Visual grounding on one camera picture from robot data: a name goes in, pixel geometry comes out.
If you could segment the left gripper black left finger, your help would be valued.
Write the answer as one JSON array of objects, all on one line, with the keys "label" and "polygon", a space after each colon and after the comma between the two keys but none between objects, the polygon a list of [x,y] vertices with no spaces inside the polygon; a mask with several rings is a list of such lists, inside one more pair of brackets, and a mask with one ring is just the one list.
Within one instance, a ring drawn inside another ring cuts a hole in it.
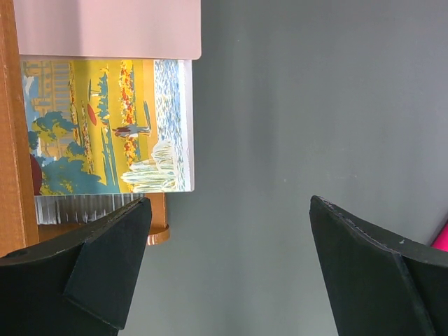
[{"label": "left gripper black left finger", "polygon": [[117,335],[151,226],[142,197],[1,258],[2,335]]}]

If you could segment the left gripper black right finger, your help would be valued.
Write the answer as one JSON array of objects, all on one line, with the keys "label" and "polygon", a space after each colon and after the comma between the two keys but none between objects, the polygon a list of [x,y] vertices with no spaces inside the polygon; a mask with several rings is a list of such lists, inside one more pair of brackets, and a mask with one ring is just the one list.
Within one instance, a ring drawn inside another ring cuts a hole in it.
[{"label": "left gripper black right finger", "polygon": [[447,252],[316,195],[309,217],[339,335],[447,334]]}]

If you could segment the red t-shirt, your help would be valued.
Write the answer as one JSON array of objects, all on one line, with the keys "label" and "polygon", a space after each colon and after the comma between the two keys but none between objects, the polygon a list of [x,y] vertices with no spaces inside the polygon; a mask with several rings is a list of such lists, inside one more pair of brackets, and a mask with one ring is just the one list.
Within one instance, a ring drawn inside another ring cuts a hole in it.
[{"label": "red t-shirt", "polygon": [[430,246],[434,249],[448,252],[448,222],[440,224],[430,241]]}]

